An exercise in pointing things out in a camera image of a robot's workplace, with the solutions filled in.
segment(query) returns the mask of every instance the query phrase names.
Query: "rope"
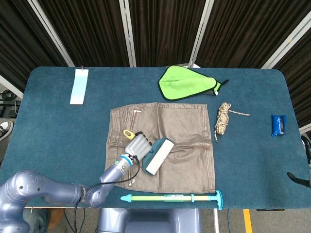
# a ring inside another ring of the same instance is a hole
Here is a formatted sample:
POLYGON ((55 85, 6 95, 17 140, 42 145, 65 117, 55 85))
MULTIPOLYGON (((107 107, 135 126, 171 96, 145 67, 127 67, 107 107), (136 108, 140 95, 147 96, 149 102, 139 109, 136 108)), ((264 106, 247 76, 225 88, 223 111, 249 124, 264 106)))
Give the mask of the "rope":
POLYGON ((225 129, 229 122, 228 112, 232 112, 232 113, 243 115, 243 116, 250 116, 250 114, 232 111, 230 110, 230 107, 231 107, 230 103, 223 102, 222 105, 220 105, 220 108, 218 109, 217 122, 215 125, 215 132, 214 132, 216 142, 218 142, 216 133, 221 134, 221 135, 224 135, 225 133, 225 129))

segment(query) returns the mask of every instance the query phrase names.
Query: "dark curtain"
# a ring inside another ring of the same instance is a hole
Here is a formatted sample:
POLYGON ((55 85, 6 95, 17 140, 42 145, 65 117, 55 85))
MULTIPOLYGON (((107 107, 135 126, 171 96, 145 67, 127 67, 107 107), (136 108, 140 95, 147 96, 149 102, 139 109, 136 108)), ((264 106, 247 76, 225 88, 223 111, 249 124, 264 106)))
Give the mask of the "dark curtain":
POLYGON ((67 66, 26 0, 0 2, 0 75, 24 91, 39 66, 67 66))
POLYGON ((136 63, 188 63, 205 0, 130 0, 136 63))
POLYGON ((117 0, 39 0, 76 66, 129 66, 117 0))
POLYGON ((285 76, 299 127, 311 123, 311 29, 274 68, 285 76))
POLYGON ((215 0, 195 63, 261 68, 310 10, 310 0, 215 0))

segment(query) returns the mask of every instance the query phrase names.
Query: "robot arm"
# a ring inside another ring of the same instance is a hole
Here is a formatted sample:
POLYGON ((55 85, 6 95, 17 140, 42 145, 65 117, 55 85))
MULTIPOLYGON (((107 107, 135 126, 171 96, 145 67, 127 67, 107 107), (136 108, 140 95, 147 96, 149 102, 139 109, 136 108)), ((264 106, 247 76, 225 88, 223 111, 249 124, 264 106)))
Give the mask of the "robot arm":
MULTIPOLYGON (((127 145, 125 154, 100 176, 100 182, 119 181, 133 165, 132 155, 141 157, 150 150, 148 140, 139 134, 127 145)), ((86 189, 79 184, 53 181, 34 170, 20 171, 0 186, 0 232, 29 232, 29 225, 23 219, 23 209, 33 198, 42 197, 45 202, 53 204, 75 205, 83 202, 92 208, 99 208, 113 186, 111 183, 86 189)))

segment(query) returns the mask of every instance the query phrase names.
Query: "blue wrapper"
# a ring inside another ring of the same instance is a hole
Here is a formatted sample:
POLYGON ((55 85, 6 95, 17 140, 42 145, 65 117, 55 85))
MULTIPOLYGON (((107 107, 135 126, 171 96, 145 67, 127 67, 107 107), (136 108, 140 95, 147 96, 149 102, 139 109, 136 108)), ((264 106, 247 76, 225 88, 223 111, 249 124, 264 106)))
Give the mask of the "blue wrapper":
POLYGON ((286 115, 272 115, 272 137, 285 134, 286 115))

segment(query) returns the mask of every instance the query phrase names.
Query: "teal felt surface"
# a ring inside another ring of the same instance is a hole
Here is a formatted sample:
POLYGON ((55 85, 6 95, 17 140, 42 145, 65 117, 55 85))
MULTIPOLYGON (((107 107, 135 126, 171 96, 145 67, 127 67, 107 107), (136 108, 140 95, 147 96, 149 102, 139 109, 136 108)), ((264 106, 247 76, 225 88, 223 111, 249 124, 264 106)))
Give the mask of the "teal felt surface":
MULTIPOLYGON (((27 83, 0 170, 0 183, 22 169, 35 169, 54 180, 85 186, 97 183, 105 164, 110 109, 132 103, 167 102, 157 85, 165 70, 89 68, 84 104, 70 105, 75 68, 36 68, 27 83)), ((284 76, 273 69, 196 71, 220 82, 229 79, 218 96, 201 94, 178 101, 206 103, 212 131, 223 101, 230 102, 232 110, 251 114, 229 113, 229 125, 218 137, 219 143, 215 144, 212 136, 216 189, 223 193, 224 208, 311 207, 311 189, 293 183, 286 175, 290 171, 308 179, 309 171, 284 76), (285 136, 271 137, 271 115, 286 115, 285 136)), ((114 187, 103 207, 216 207, 214 201, 120 200, 130 193, 147 195, 114 187)), ((28 205, 52 206, 41 199, 31 200, 28 205)))

